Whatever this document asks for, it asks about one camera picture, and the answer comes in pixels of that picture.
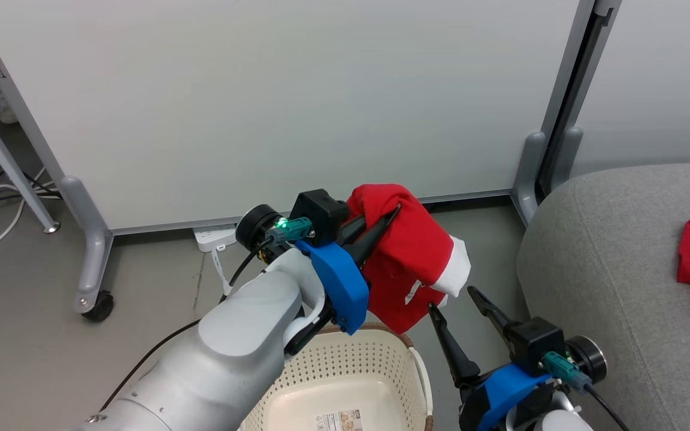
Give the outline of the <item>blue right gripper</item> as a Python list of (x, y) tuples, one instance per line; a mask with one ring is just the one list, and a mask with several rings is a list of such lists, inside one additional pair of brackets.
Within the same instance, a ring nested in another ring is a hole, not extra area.
[[(518, 323), (474, 286), (468, 294), (491, 322), (507, 349), (512, 349), (510, 328)], [(486, 374), (469, 360), (448, 330), (448, 322), (435, 303), (429, 303), (429, 317), (450, 371), (460, 392), (460, 430), (535, 430), (553, 407), (555, 387), (547, 375), (531, 377), (516, 365), (505, 365)]]

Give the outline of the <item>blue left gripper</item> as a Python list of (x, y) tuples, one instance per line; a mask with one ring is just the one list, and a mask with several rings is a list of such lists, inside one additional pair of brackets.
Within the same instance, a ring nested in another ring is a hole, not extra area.
[(402, 205), (367, 226), (364, 214), (340, 226), (337, 245), (314, 247), (297, 242), (303, 267), (299, 289), (303, 305), (285, 330), (285, 355), (295, 357), (312, 339), (331, 324), (346, 335), (354, 335), (366, 321), (369, 289), (361, 270), (386, 234)]

